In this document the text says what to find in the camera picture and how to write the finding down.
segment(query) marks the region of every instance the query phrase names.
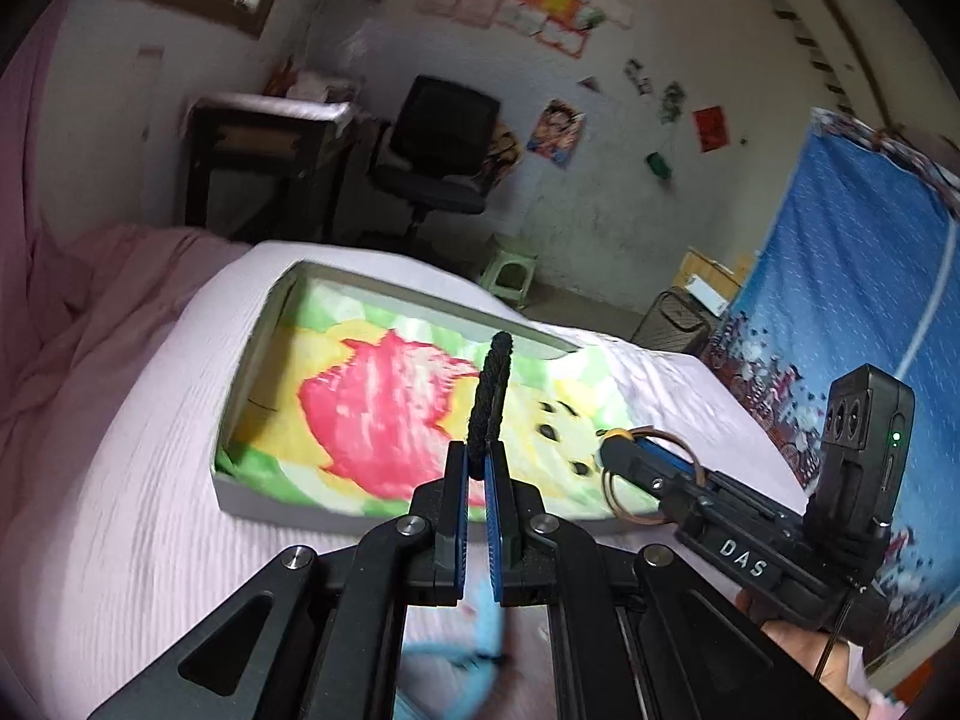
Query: finger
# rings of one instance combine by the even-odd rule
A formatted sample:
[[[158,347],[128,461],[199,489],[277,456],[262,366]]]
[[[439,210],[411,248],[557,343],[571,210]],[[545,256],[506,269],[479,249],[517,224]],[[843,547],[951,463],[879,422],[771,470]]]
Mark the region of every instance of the finger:
[[[733,599],[733,605],[744,614],[750,611],[751,603],[754,603],[754,599],[750,597],[750,593],[747,590],[741,590],[736,594],[736,598]]]

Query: white bed sheet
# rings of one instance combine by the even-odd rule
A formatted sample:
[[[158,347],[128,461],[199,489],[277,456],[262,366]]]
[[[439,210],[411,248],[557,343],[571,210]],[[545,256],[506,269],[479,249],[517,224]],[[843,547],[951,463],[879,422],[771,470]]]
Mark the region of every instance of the white bed sheet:
[[[526,322],[476,285],[397,255],[268,242],[220,271],[147,364],[65,505],[25,506],[0,548],[3,650],[46,717],[87,717],[283,547],[328,551],[354,541],[228,517],[210,482],[218,421],[246,337],[270,286],[301,260]],[[683,436],[707,466],[803,510],[803,490],[776,448],[697,360],[546,329],[603,348],[635,423]],[[675,545],[670,527],[608,541]],[[470,551],[472,581],[486,570],[484,552]],[[736,590],[689,557],[723,592]],[[411,610],[408,635],[457,628],[449,615]],[[541,610],[510,617],[522,665],[520,678],[498,688],[497,717],[555,716],[549,645],[536,635],[544,619]]]

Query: cable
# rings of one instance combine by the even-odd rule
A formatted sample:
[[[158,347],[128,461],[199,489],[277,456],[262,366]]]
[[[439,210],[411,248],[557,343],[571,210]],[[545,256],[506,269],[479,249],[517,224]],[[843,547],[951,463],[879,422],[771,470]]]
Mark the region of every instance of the cable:
[[[675,436],[673,433],[668,433],[664,430],[657,430],[651,425],[646,425],[640,428],[632,428],[627,431],[623,428],[614,428],[613,430],[608,430],[600,440],[602,444],[605,440],[611,439],[614,436],[622,437],[623,439],[661,439],[665,442],[672,443],[672,445],[680,447],[683,451],[690,456],[690,463],[693,464],[693,479],[696,482],[698,487],[707,486],[707,472],[704,471],[704,466],[700,464],[700,459],[697,457],[697,453],[694,452],[690,445],[681,439],[679,436]],[[613,515],[617,519],[622,519],[625,522],[630,522],[634,525],[664,525],[669,520],[664,514],[657,514],[655,517],[647,517],[644,514],[633,514],[632,512],[627,511],[627,509],[621,504],[619,499],[616,497],[616,492],[613,490],[613,480],[617,478],[617,474],[613,473],[610,469],[603,469],[600,473],[600,488],[603,490],[603,498],[607,501],[607,506],[610,507],[610,510],[613,512]]]
[[[847,615],[850,614],[850,609],[853,606],[853,590],[847,591],[847,598],[844,600],[844,604],[840,608],[840,613],[837,614],[837,620],[833,623],[833,633],[830,634],[827,644],[824,645],[824,651],[820,656],[820,660],[817,661],[817,668],[813,672],[813,679],[820,681],[820,678],[824,674],[824,669],[827,668],[827,661],[830,659],[830,652],[833,650],[833,645],[837,644],[837,637],[840,635],[840,629],[843,628],[843,624],[847,621]]]

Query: plastic stool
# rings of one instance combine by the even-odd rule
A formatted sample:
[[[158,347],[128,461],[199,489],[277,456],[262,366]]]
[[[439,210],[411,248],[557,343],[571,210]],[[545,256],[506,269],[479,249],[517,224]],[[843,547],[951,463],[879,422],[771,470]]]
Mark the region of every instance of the plastic stool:
[[[534,280],[536,252],[517,238],[506,238],[501,235],[494,235],[489,246],[488,264],[478,283],[491,295],[496,295],[503,300],[511,300],[517,303],[517,308],[521,308]],[[500,283],[503,272],[511,266],[523,271],[523,282],[520,288],[508,287]]]

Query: cartoon poster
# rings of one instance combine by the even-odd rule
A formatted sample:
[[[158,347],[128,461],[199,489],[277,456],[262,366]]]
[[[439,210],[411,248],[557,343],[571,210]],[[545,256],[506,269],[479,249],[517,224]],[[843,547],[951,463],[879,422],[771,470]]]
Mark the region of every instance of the cartoon poster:
[[[367,305],[301,277],[217,469],[287,503],[395,517],[414,489],[443,475],[464,440],[488,344]],[[627,424],[602,351],[512,358],[501,439],[512,476],[538,486],[550,512],[611,517],[593,460],[598,429]],[[471,483],[470,515],[483,517]],[[656,502],[617,494],[635,511]]]
[[[727,120],[723,115],[723,108],[719,105],[713,108],[704,108],[694,111],[693,119],[697,122],[697,134],[700,137],[700,151],[716,151],[730,143],[727,132]]]
[[[479,175],[474,180],[480,184],[489,184],[491,189],[496,188],[510,173],[514,171],[522,155],[520,141],[503,122],[496,123],[493,130],[490,150],[483,162]]]
[[[580,141],[583,127],[584,115],[580,111],[563,100],[550,100],[530,136],[527,151],[534,151],[560,167],[566,167]]]

